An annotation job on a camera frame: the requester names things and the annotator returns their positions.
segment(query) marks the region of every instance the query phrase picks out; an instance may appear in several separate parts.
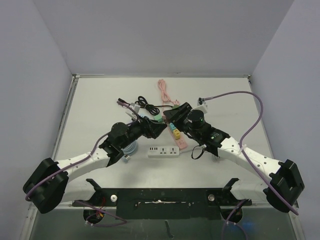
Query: power outlet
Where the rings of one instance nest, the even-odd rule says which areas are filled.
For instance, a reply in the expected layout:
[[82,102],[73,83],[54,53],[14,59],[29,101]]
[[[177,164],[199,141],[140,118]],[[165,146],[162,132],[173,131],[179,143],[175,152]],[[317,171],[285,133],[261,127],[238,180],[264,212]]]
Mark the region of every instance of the power outlet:
[[151,159],[171,159],[180,155],[178,146],[152,146],[148,149],[148,158]]

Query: gray wall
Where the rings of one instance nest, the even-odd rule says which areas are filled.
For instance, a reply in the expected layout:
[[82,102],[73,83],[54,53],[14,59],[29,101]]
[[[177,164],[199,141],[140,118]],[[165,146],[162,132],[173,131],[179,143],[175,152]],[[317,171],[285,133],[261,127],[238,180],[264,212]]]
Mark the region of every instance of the gray wall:
[[0,1],[0,239],[19,238],[22,186],[51,155],[71,73],[31,0]]
[[72,73],[251,74],[293,0],[33,0]]
[[299,199],[307,240],[320,227],[320,1],[295,0],[252,79],[265,104],[263,121],[275,157],[295,161],[305,190]]

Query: coiled black cable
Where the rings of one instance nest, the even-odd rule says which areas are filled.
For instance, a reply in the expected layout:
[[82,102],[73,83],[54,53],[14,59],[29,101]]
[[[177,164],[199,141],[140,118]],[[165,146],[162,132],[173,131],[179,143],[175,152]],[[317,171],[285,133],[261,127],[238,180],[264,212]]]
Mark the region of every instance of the coiled black cable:
[[170,108],[173,107],[171,105],[155,106],[155,105],[149,104],[148,101],[146,100],[146,98],[143,96],[138,96],[138,100],[135,101],[135,104],[139,105],[140,108],[147,110],[152,116],[156,116],[156,115],[160,114],[159,108],[161,108],[161,107],[170,107]]

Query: white power strip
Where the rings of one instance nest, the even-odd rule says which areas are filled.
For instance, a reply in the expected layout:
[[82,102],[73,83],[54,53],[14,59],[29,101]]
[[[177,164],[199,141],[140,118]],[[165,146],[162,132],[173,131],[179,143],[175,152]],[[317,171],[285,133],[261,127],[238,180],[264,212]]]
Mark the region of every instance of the white power strip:
[[152,146],[148,149],[148,158],[151,159],[172,159],[180,155],[178,146]]

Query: metal frame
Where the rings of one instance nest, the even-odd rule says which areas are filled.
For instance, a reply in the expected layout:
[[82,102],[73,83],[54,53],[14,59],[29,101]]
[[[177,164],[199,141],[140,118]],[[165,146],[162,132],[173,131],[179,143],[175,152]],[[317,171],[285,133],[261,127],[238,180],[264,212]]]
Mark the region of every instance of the metal frame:
[[[160,76],[159,74],[148,75],[148,76],[145,76],[145,75],[130,75],[130,76],[119,76],[119,75],[117,75],[117,76],[110,76],[110,75],[105,75],[105,74],[73,74],[72,75],[72,80],[71,80],[71,85],[70,85],[70,88],[69,88],[69,93],[68,93],[68,96],[67,96],[66,104],[65,104],[65,107],[64,107],[61,123],[60,123],[60,126],[59,126],[57,138],[56,138],[56,142],[55,142],[55,145],[54,145],[54,150],[53,150],[53,153],[52,153],[52,159],[53,160],[55,159],[55,157],[57,156],[57,153],[59,151],[61,139],[62,139],[64,130],[65,130],[65,126],[66,126],[66,123],[67,123],[67,120],[68,120],[68,115],[69,115],[69,112],[70,112],[70,108],[71,108],[71,105],[72,105],[72,101],[73,101],[73,98],[74,98],[74,95],[75,95],[75,92],[76,92],[76,88],[77,88],[77,84],[78,84],[79,79],[124,78],[124,77],[126,77],[126,78],[136,78],[136,77],[144,77],[144,78],[145,77],[155,77],[155,78],[156,77],[160,77],[160,78],[163,78],[164,76],[163,75]],[[167,75],[165,77],[167,77],[167,78],[247,78],[248,82],[249,82],[249,85],[250,85],[250,88],[251,88],[251,91],[252,91],[250,75],[216,75],[216,76],[200,75],[200,74],[198,74],[198,75],[185,75],[185,74],[180,74],[179,72],[176,72],[176,73],[167,73]],[[265,136],[267,136],[267,133],[266,133],[266,130],[265,130],[265,126],[264,126],[262,121],[261,121],[261,123],[262,123],[264,134],[265,134]],[[268,147],[269,147],[270,152],[271,152],[271,156],[273,157],[273,153],[272,153],[272,150],[271,150],[271,146],[270,146],[270,142],[269,142],[268,137],[267,137],[267,143],[268,143]],[[268,208],[268,207],[271,208],[271,206],[269,204],[266,204],[266,203],[254,203],[252,206],[245,206],[244,208]],[[69,209],[69,210],[76,209],[76,210],[78,210],[79,208],[78,207],[72,207],[71,202],[65,202],[65,203],[59,204],[56,207],[56,209]],[[116,209],[116,207],[105,207],[103,209],[114,210],[114,209]],[[22,232],[21,232],[21,235],[20,235],[20,240],[29,240],[30,239],[37,213],[38,213],[37,208],[33,204],[31,204],[29,206],[28,213],[27,213],[27,216],[26,216],[26,220],[24,222],[24,226],[23,226],[23,229],[22,229]],[[293,227],[296,239],[297,240],[305,240],[305,235],[304,235],[304,232],[303,232],[303,228],[302,228],[299,216],[296,216],[292,212],[289,212],[289,217],[290,217],[290,220],[291,220],[291,223],[292,223],[292,227]]]

